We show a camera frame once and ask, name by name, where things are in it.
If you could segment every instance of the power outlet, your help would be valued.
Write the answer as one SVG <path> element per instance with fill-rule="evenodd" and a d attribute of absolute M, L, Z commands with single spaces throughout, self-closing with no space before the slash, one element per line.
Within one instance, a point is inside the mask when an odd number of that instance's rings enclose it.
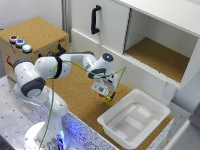
<path fill-rule="evenodd" d="M 189 118 L 190 122 L 200 128 L 200 103 L 194 110 L 194 112 L 191 114 Z"/>

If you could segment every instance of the white robotic arm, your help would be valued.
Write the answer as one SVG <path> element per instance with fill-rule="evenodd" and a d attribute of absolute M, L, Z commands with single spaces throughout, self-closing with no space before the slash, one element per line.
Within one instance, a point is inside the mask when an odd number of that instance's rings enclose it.
<path fill-rule="evenodd" d="M 35 65 L 27 58 L 17 60 L 13 66 L 17 78 L 17 83 L 14 88 L 15 94 L 19 98 L 30 103 L 40 106 L 44 105 L 50 111 L 53 93 L 50 88 L 45 86 L 45 79 L 53 77 L 56 64 L 58 64 L 58 66 L 55 70 L 54 77 L 66 77 L 71 71 L 71 62 L 79 62 L 83 68 L 88 71 L 86 72 L 87 76 L 94 79 L 92 89 L 98 93 L 108 96 L 110 93 L 108 87 L 112 89 L 116 88 L 116 74 L 110 76 L 98 76 L 99 74 L 108 75 L 112 73 L 113 57 L 110 54 L 103 54 L 99 60 L 96 60 L 92 52 L 65 53 L 55 57 L 41 57 L 37 59 Z M 57 136 L 62 132 L 62 116 L 67 112 L 67 104 L 55 93 L 48 132 L 42 145 L 43 149 L 49 149 L 50 146 L 48 144 L 51 143 L 53 139 L 57 139 Z M 37 146 L 42 142 L 47 128 L 47 121 L 48 119 L 46 118 L 45 124 L 33 139 Z"/>

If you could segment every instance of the cabinet handle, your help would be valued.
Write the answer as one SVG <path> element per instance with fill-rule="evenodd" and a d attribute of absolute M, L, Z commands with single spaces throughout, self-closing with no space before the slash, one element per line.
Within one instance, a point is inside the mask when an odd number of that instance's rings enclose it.
<path fill-rule="evenodd" d="M 96 34 L 98 33 L 100 30 L 96 28 L 96 12 L 98 10 L 101 10 L 101 7 L 96 5 L 96 8 L 94 8 L 92 10 L 92 24 L 91 24 L 91 31 L 92 31 L 92 34 Z"/>

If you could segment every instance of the cabinet door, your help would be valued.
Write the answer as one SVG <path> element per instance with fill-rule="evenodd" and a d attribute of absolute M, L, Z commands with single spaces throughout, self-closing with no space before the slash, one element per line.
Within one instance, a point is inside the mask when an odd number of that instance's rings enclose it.
<path fill-rule="evenodd" d="M 91 34 L 91 15 L 96 5 L 96 28 L 99 33 Z M 122 54 L 130 9 L 113 0 L 74 0 L 73 29 L 100 45 Z"/>

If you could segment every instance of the brown shelf surface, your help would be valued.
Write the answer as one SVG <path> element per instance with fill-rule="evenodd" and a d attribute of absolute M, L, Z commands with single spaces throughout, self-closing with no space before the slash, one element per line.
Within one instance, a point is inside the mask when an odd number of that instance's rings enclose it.
<path fill-rule="evenodd" d="M 125 150 L 105 134 L 103 127 L 97 122 L 97 118 L 131 92 L 131 89 L 120 84 L 114 100 L 109 103 L 92 90 L 93 83 L 94 80 L 89 79 L 85 71 L 72 65 L 72 70 L 67 77 L 55 80 L 54 90 L 66 101 L 69 111 L 120 150 Z M 52 79 L 47 79 L 46 85 L 52 87 Z M 174 116 L 171 114 L 167 116 L 136 150 L 147 149 L 173 118 Z"/>
<path fill-rule="evenodd" d="M 149 38 L 144 38 L 125 53 L 178 82 L 181 82 L 190 60 Z"/>

